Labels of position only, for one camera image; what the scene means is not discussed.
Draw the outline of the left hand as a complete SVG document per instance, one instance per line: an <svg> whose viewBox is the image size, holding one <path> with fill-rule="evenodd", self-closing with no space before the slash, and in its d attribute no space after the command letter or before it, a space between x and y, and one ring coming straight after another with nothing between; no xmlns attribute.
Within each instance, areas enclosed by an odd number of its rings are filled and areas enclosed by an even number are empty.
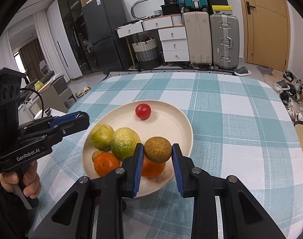
<svg viewBox="0 0 303 239"><path fill-rule="evenodd" d="M29 164L29 168L23 175L23 184L25 188L23 189L23 193L26 197L31 199L36 199L41 192L41 183L40 177L37 174L38 162L33 161ZM14 185L18 184L19 177L16 172L11 173L1 173L0 174L0 183L2 187L9 193L15 193Z"/></svg>

